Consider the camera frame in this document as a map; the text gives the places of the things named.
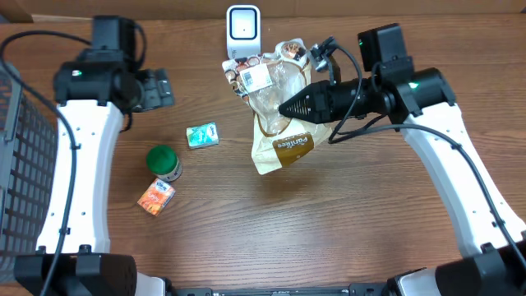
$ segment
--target open snack bag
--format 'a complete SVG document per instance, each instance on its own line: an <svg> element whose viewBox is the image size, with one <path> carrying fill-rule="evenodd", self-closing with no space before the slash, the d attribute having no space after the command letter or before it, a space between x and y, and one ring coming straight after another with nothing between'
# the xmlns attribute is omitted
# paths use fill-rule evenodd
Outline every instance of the open snack bag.
<svg viewBox="0 0 526 296"><path fill-rule="evenodd" d="M311 83L311 64L301 39L276 45L273 53L223 62L236 95L254 111L252 160L260 174L299 160L327 139L329 126L286 118L278 107Z"/></svg>

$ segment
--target cylindrical container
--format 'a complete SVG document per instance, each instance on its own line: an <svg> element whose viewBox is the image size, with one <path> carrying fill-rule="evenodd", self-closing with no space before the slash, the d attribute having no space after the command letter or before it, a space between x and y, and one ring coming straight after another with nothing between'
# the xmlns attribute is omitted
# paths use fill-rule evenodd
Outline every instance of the cylindrical container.
<svg viewBox="0 0 526 296"><path fill-rule="evenodd" d="M152 173L165 182L172 182L182 173L182 165L172 148L166 145L154 147L146 156L146 163Z"/></svg>

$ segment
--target wooden table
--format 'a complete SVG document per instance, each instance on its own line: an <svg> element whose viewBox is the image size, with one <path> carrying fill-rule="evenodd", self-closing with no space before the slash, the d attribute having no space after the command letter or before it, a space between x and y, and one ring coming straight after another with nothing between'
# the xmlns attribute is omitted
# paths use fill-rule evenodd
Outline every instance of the wooden table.
<svg viewBox="0 0 526 296"><path fill-rule="evenodd" d="M356 34L399 22L417 69L438 67L457 94L468 132L515 212L526 218L526 18L521 15L267 19L264 51L329 35L360 59ZM146 67L168 69L174 107L138 114L118 139L109 191L112 252L177 287L327 286L383 281L460 259L450 219L420 159L400 134L324 144L260 176L251 160L250 109L230 90L224 20L145 21ZM90 37L90 23L0 25ZM80 44L30 37L7 50L26 81L53 98L52 79ZM344 80L355 77L337 57ZM325 78L315 75L314 81ZM221 142L189 150L187 127L215 121ZM352 123L356 127L363 122ZM136 201L154 176L148 150L170 145L183 174L159 217ZM26 294L15 285L2 295Z"/></svg>

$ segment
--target green can lid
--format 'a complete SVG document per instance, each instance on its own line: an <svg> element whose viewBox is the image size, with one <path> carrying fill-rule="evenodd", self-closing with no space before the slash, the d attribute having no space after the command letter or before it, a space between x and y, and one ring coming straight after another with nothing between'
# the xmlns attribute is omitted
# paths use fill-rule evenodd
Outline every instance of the green can lid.
<svg viewBox="0 0 526 296"><path fill-rule="evenodd" d="M159 145L148 152L146 163L152 173L163 175L175 169L178 165L178 157L169 146Z"/></svg>

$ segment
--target gray plastic basket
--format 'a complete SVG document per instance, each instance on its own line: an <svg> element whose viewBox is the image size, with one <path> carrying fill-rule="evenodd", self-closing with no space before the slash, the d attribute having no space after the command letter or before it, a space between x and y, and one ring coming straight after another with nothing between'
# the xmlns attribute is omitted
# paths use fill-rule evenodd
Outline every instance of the gray plastic basket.
<svg viewBox="0 0 526 296"><path fill-rule="evenodd" d="M17 255L35 253L51 197L55 133L0 66L0 284L14 280Z"/></svg>

